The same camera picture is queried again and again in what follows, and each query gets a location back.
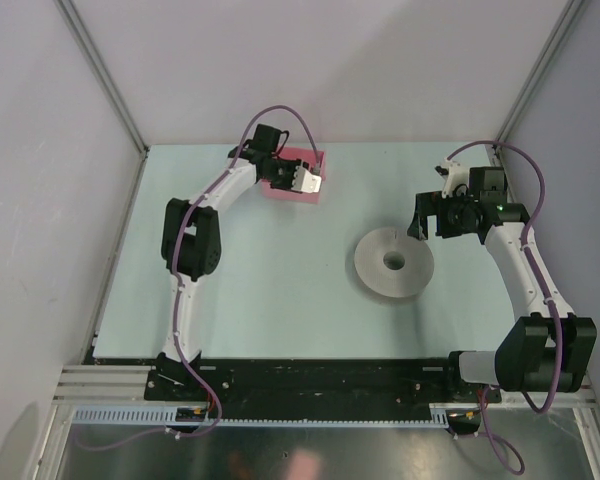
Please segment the white plastic spool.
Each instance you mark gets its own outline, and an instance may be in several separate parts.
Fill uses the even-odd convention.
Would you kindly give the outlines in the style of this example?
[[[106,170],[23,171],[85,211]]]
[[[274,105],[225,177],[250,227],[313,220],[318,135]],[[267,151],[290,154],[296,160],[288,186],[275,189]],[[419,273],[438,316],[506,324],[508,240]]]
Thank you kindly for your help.
[[[353,263],[359,280],[368,290],[395,300],[421,294],[435,268],[427,243],[397,227],[367,233],[355,248]]]

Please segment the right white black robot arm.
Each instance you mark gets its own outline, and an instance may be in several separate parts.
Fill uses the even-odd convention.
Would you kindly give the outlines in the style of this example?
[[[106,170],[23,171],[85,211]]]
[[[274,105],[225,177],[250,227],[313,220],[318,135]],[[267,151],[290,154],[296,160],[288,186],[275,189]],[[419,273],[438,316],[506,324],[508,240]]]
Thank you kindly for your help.
[[[537,248],[526,207],[507,198],[503,168],[468,168],[445,160],[436,170],[444,186],[417,194],[408,235],[426,240],[430,217],[441,238],[476,235],[497,265],[516,319],[495,351],[451,353],[457,367],[441,376],[443,393],[464,401],[478,384],[548,397],[578,391],[596,326],[591,318],[577,316],[559,293]]]

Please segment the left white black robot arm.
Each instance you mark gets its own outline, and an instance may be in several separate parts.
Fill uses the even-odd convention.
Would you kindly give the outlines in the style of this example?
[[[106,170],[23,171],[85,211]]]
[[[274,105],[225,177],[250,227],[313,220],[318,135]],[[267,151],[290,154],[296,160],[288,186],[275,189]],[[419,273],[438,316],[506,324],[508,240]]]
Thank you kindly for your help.
[[[280,157],[288,138],[287,131],[257,125],[252,138],[229,152],[229,164],[217,179],[190,199],[167,203],[161,256],[171,274],[173,307],[156,370],[179,399],[194,397],[201,387],[193,369],[200,353],[194,333],[196,296],[221,259],[220,213],[262,180],[286,190],[293,186],[302,162]]]

